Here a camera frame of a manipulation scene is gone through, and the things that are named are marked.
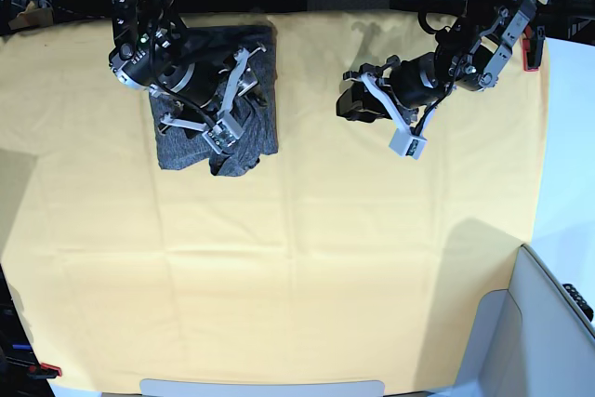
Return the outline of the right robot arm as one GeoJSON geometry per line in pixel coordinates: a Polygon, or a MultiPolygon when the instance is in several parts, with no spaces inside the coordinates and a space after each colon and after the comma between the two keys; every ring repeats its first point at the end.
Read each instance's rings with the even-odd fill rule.
{"type": "Polygon", "coordinates": [[[167,104],[163,125],[218,123],[245,101],[271,103],[257,69],[271,53],[264,24],[191,27],[176,0],[111,0],[113,49],[109,67],[123,85],[167,104]]]}

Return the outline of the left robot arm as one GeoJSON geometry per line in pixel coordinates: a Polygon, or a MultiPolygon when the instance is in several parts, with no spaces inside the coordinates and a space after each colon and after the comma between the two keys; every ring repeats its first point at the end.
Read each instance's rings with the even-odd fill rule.
{"type": "Polygon", "coordinates": [[[351,83],[336,103],[337,116],[372,123],[400,116],[419,134],[430,114],[457,86],[481,91],[496,85],[512,49],[548,0],[467,0],[450,26],[428,23],[431,7],[417,13],[422,30],[434,36],[434,51],[413,60],[392,56],[381,66],[364,64],[346,72],[351,83]]]}

